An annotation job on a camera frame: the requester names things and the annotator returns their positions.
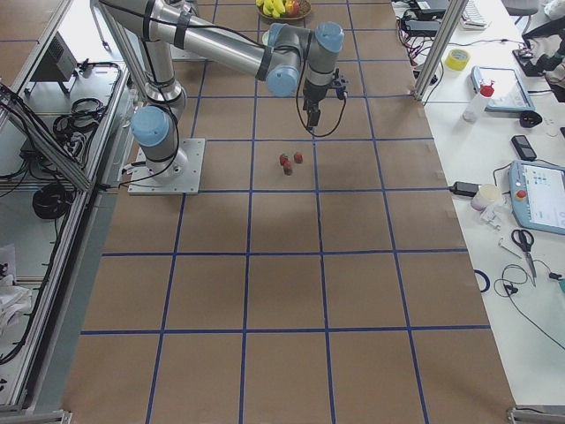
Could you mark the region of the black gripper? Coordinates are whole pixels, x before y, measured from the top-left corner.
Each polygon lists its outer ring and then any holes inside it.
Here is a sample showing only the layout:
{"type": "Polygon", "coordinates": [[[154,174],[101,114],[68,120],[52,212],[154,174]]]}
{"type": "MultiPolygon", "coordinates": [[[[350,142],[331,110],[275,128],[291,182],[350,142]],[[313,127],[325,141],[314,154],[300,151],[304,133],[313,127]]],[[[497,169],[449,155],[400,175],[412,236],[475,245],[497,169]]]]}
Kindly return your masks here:
{"type": "Polygon", "coordinates": [[[313,129],[319,124],[320,110],[315,109],[319,103],[325,99],[328,91],[328,84],[316,85],[310,80],[307,80],[303,85],[303,110],[307,110],[307,129],[313,129]]]}

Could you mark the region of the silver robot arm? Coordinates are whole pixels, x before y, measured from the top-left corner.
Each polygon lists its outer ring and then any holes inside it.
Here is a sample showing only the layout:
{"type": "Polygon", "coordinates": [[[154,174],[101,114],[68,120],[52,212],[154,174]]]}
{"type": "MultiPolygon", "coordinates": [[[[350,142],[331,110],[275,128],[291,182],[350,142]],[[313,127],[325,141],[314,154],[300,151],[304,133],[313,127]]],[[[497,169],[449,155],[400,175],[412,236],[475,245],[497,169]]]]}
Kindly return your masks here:
{"type": "Polygon", "coordinates": [[[201,19],[187,2],[103,1],[101,11],[109,25],[128,30],[139,44],[140,54],[126,63],[141,65],[144,72],[138,87],[147,101],[132,116],[131,129],[145,156],[145,174],[129,186],[143,193],[195,193],[200,183],[202,157],[187,149],[204,142],[179,134],[186,92],[173,69],[171,48],[250,74],[276,97],[302,99],[298,117],[308,133],[319,123],[328,91],[347,100],[336,66],[344,32],[335,22],[313,30],[274,23],[262,44],[201,19]]]}

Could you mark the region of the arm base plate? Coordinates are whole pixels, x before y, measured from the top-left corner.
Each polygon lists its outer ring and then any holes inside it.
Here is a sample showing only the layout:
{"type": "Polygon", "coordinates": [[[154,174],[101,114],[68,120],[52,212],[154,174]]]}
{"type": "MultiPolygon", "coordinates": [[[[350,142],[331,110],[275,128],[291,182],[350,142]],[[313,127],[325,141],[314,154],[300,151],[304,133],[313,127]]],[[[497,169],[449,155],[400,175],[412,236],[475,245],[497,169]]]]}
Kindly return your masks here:
{"type": "Polygon", "coordinates": [[[197,194],[205,154],[203,138],[181,139],[180,148],[173,164],[147,161],[142,148],[138,148],[136,160],[146,162],[132,170],[131,195],[197,194]]]}

